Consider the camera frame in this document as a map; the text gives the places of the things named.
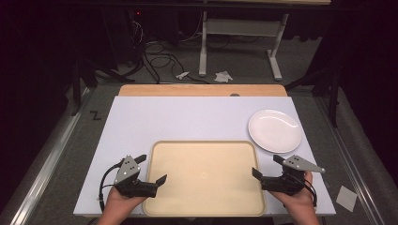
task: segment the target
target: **wooden edge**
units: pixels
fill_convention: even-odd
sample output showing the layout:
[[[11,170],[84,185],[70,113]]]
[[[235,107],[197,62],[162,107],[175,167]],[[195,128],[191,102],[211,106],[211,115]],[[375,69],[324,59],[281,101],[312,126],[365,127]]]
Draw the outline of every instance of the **wooden edge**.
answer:
[[[287,97],[280,84],[126,84],[119,96],[211,97],[270,96]]]

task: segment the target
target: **gray carpet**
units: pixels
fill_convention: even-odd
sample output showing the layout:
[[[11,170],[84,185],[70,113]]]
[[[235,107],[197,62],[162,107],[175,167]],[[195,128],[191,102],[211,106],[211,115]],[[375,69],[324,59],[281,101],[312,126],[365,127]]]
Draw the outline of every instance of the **gray carpet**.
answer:
[[[277,59],[283,74],[282,82],[274,82],[270,67],[265,57],[264,45],[269,45],[268,40],[254,43],[232,43],[221,50],[208,50],[207,76],[203,79],[209,83],[214,82],[215,73],[228,71],[234,80],[229,83],[290,83],[304,75],[311,62],[318,41],[299,42],[296,39],[284,40],[278,51]],[[213,47],[222,45],[219,42],[211,43]],[[153,46],[148,51],[157,52]],[[197,76],[199,47],[180,46],[179,48],[166,46],[167,53],[173,53],[185,71],[189,71],[195,79]],[[153,61],[159,66],[164,66],[166,59]],[[175,75],[181,72],[180,67],[167,65],[157,68],[161,82],[179,82]],[[146,69],[141,69],[131,76],[138,83],[153,83],[154,79]],[[80,189],[83,185],[100,134],[105,125],[108,112],[112,106],[114,97],[120,88],[120,83],[100,80],[100,85],[93,90],[91,98],[82,108],[82,116],[74,129],[69,143],[54,171],[53,177],[45,189],[38,205],[27,224],[87,224],[90,218],[76,217],[73,209],[77,202]],[[311,87],[300,87],[289,92],[297,107],[298,115],[309,144],[314,151],[314,157],[319,165],[325,167],[327,172],[323,175],[328,187],[329,195],[333,200],[337,214],[333,217],[324,217],[326,224],[374,224],[369,220],[365,202],[357,200],[353,213],[349,212],[335,202],[341,186],[356,191],[355,178],[350,175],[349,168],[344,163],[341,153],[341,144],[335,140],[335,132],[341,133],[344,146],[349,149],[355,165],[369,189],[376,207],[383,217],[385,224],[398,224],[397,218],[397,189],[391,178],[385,171],[380,160],[375,156],[372,146],[363,134],[361,126],[355,115],[351,112],[344,93],[340,92],[340,104],[338,106],[337,130],[330,128],[328,120],[323,114],[323,108],[319,102],[323,98],[313,98]],[[93,120],[92,111],[98,112],[100,120]],[[18,210],[26,191],[31,185],[32,179],[38,173],[39,165],[42,165],[48,150],[43,150],[38,156],[31,172],[27,174],[19,190],[12,197],[8,208],[0,217],[0,224],[9,224]],[[289,217],[275,217],[275,224],[289,221]]]

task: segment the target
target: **white paper scrap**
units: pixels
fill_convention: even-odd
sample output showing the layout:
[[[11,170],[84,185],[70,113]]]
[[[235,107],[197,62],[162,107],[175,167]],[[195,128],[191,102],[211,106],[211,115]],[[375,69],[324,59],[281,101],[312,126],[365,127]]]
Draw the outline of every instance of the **white paper scrap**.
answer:
[[[216,73],[216,79],[214,81],[216,82],[224,82],[228,83],[228,80],[234,80],[232,77],[228,74],[227,71]]]
[[[177,78],[179,78],[180,80],[182,80],[185,76],[187,76],[189,74],[189,72],[183,72],[179,75],[176,75]]]
[[[354,205],[356,200],[357,194],[342,186],[340,188],[340,192],[337,196],[336,202],[352,213],[354,211]]]

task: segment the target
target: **dark background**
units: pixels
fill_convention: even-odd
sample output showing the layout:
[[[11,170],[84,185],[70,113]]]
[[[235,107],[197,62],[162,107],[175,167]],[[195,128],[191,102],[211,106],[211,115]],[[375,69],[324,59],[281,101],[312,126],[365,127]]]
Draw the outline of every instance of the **dark background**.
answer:
[[[342,63],[341,86],[374,149],[397,182],[397,3],[392,0],[375,2],[373,5],[374,2],[369,1],[370,5],[366,5],[370,11],[366,17],[293,13],[283,38],[323,37],[308,73],[327,65],[347,45],[353,47]],[[333,1],[333,6],[363,7],[360,3]],[[189,16],[192,13],[156,12],[160,14],[158,19],[149,16],[145,23],[152,27],[154,35],[175,45],[178,27],[186,33],[194,32],[191,29],[196,28],[197,18]],[[79,31],[79,26],[68,21],[68,13],[58,7],[33,1],[3,1],[0,4],[0,165],[1,178],[6,181],[2,187],[0,210],[67,106],[65,91],[72,83],[75,47],[89,55],[91,51],[84,48],[88,46],[84,40],[96,35],[97,41],[88,41],[91,49],[101,47],[104,50],[100,60],[108,63],[108,68],[117,61],[112,56],[109,39],[104,38],[108,30],[104,27],[103,15],[92,10],[80,16],[92,22],[86,27],[82,24]],[[347,34],[363,23],[366,26],[354,35],[356,41],[346,42]],[[64,28],[69,25],[76,32],[74,35],[65,33]]]

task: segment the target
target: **metal rail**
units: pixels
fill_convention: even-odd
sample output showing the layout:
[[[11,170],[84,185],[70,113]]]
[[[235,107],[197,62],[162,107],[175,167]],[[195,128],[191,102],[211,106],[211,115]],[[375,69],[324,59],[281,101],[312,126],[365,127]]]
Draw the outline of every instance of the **metal rail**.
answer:
[[[343,138],[340,135],[339,130],[335,128],[329,120],[326,103],[323,101],[321,97],[315,97],[314,99],[319,109],[321,110],[322,114],[324,115],[325,119],[328,121],[330,131],[340,149],[339,155],[343,161],[348,177],[350,178],[351,183],[353,184],[354,189],[358,194],[358,198],[360,199],[360,202],[363,206],[366,216],[369,218],[371,224],[384,225],[385,224],[384,220],[381,217],[377,209],[377,206],[375,205],[375,202],[371,196],[369,188],[363,181],[360,172],[358,171],[352,157],[350,156],[349,151],[346,145],[344,144]]]

